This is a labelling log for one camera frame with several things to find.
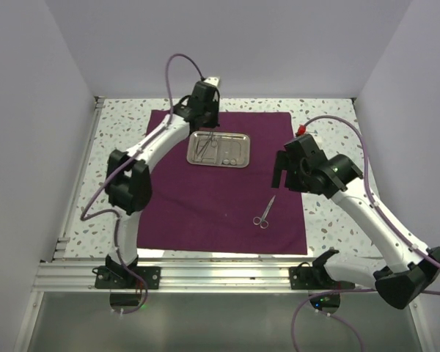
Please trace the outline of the steel surgical scissors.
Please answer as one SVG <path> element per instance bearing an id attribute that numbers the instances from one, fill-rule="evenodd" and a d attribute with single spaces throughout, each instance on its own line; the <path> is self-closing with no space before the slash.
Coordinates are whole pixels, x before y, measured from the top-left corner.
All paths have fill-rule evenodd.
<path id="1" fill-rule="evenodd" d="M 268 214 L 274 204 L 274 201 L 276 199 L 276 196 L 273 195 L 272 198 L 269 200 L 265 210 L 263 211 L 261 216 L 255 216 L 252 220 L 254 226 L 258 226 L 260 229 L 267 229 L 269 227 L 269 223 L 267 220 Z"/>

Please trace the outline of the purple cloth wrap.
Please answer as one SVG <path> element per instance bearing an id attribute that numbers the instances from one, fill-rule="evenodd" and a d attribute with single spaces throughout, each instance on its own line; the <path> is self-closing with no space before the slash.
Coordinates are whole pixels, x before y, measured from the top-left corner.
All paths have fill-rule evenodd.
<path id="1" fill-rule="evenodd" d="M 188 141 L 171 149 L 151 172 L 153 195 L 139 218 L 137 246 L 196 252 L 306 254 L 300 193 L 272 188 L 276 152 L 293 137 L 285 112 L 224 112 L 221 132 L 251 139 L 246 168 L 192 165 Z M 276 199 L 265 230 L 253 225 Z"/>

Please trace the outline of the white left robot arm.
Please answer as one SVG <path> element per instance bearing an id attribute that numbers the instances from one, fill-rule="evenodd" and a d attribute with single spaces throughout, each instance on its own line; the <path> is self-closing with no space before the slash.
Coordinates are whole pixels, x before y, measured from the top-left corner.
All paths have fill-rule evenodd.
<path id="1" fill-rule="evenodd" d="M 200 128 L 219 126 L 220 78 L 198 81 L 190 95 L 183 97 L 165 118 L 139 143 L 126 151 L 114 150 L 108 159 L 104 191 L 117 217 L 113 249 L 105 264 L 95 268 L 97 289 L 154 288 L 140 282 L 148 272 L 138 268 L 137 236 L 141 212 L 153 195 L 151 172 L 177 144 Z"/>

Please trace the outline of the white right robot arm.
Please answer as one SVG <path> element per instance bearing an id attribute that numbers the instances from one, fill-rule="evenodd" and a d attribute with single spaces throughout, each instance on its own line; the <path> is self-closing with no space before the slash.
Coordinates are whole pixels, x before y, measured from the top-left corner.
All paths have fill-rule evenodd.
<path id="1" fill-rule="evenodd" d="M 348 156 L 327 158 L 312 135 L 302 134 L 276 153 L 272 186 L 330 199 L 383 257 L 378 262 L 329 249 L 291 275 L 311 279 L 320 289 L 336 288 L 341 282 L 374 289 L 387 304 L 404 309 L 440 274 L 440 246 L 430 247 L 412 234 L 380 202 Z"/>

